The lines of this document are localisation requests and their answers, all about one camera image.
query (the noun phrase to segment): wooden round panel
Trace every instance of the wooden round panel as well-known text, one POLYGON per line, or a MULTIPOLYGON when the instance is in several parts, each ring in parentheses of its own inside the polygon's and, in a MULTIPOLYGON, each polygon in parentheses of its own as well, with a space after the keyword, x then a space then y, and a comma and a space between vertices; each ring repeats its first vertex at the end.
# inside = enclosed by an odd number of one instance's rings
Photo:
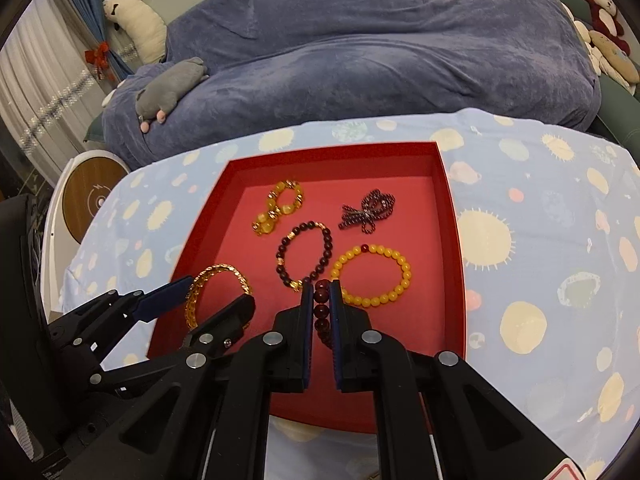
POLYGON ((76 167, 66 181, 62 213, 67 229, 80 243, 111 189, 127 171, 115 160, 96 156, 76 167))

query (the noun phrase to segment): black beaded bracelet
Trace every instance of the black beaded bracelet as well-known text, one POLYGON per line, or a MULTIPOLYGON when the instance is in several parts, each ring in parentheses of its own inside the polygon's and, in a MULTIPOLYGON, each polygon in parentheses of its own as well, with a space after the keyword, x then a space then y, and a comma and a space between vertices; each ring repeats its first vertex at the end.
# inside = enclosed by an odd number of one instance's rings
POLYGON ((324 272, 324 268, 329 265, 329 258, 332 255, 332 249, 334 248, 334 242, 331 238, 331 231, 320 222, 303 222, 299 226, 294 227, 291 232, 285 236, 280 241, 280 246, 278 247, 278 252, 276 253, 276 272, 280 276, 282 283, 285 286, 290 286, 296 292, 300 292, 302 290, 302 282, 309 280, 310 282, 314 282, 318 279, 320 274, 324 272), (316 268, 303 280, 292 280, 287 272, 287 269, 284 266, 284 254, 287 252, 287 248, 289 244, 298 236, 302 231, 307 231, 309 229, 315 229, 316 227, 322 229, 322 236, 324 237, 324 252, 322 253, 322 257, 320 258, 319 263, 316 265, 316 268))
POLYGON ((331 323, 329 322, 329 307, 326 303, 329 301, 329 280, 320 280, 316 282, 316 291, 314 292, 314 301, 317 305, 314 307, 314 316, 316 322, 314 327, 318 332, 318 338, 329 350, 333 348, 331 338, 331 323))

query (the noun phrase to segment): red box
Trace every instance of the red box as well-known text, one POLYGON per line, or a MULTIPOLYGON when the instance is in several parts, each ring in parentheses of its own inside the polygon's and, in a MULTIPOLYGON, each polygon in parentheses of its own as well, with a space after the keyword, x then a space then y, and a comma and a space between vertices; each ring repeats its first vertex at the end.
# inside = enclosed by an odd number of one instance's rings
MULTIPOLYGON (((290 203, 292 194, 278 203, 290 203)), ((412 266, 410 287, 394 303, 369 308, 374 328, 394 336, 412 351, 434 355, 466 349, 465 291, 456 216, 445 170, 434 142, 361 144, 273 153, 231 161, 220 175, 176 265, 173 279, 195 276, 212 264, 235 266, 254 290, 256 313, 244 339, 271 329, 274 315, 299 304, 300 295, 284 287, 275 267, 280 239, 303 221, 322 222, 332 231, 333 262, 353 246, 377 244, 400 251, 412 266), (269 235, 257 237, 252 222, 279 180, 297 180, 305 192, 299 211, 280 218, 269 235), (396 197, 393 214, 365 235, 359 226, 339 230, 342 204, 358 207, 372 189, 396 197)), ((322 254, 319 230, 296 237, 287 251, 294 280, 311 272, 322 254)), ((365 254, 344 266, 342 286, 362 297, 379 296, 400 282, 392 258, 365 254)), ((197 308, 198 320, 241 294, 229 272, 213 277, 197 308)), ((184 310, 156 323, 149 357, 177 349, 187 333, 184 310)), ((336 430, 375 433, 372 395, 335 389, 331 352, 314 334, 312 373, 304 394, 274 394, 273 415, 336 430)))

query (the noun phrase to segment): red monkey plush toy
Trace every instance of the red monkey plush toy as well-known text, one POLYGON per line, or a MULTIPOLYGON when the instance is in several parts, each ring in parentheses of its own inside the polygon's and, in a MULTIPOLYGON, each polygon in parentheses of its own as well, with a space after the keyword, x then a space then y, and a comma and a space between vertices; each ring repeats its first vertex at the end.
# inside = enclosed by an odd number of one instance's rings
POLYGON ((591 7, 591 21, 593 22, 593 28, 604 34, 613 43, 620 47, 625 54, 629 55, 631 50, 629 44, 625 40, 621 40, 619 36, 622 36, 625 31, 622 25, 618 23, 616 17, 618 16, 618 8, 613 0, 587 0, 591 7))

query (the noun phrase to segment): metal screw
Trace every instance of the metal screw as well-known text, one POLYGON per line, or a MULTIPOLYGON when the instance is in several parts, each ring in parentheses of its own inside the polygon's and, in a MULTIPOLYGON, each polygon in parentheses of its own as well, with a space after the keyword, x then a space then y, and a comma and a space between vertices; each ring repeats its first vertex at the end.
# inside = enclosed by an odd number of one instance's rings
POLYGON ((267 332, 262 336, 262 341, 264 341, 265 345, 275 346, 282 343, 282 334, 280 332, 267 332))
POLYGON ((457 355, 447 350, 445 352, 441 352, 440 355, 438 355, 438 361, 440 361, 445 366, 455 366, 458 364, 459 359, 457 355))
POLYGON ((360 336, 365 343, 375 344, 382 341, 382 334, 377 330, 367 330, 360 336))
POLYGON ((187 366, 189 368, 200 368, 206 362, 207 358, 204 356, 204 354, 199 354, 197 352, 187 357, 187 366))

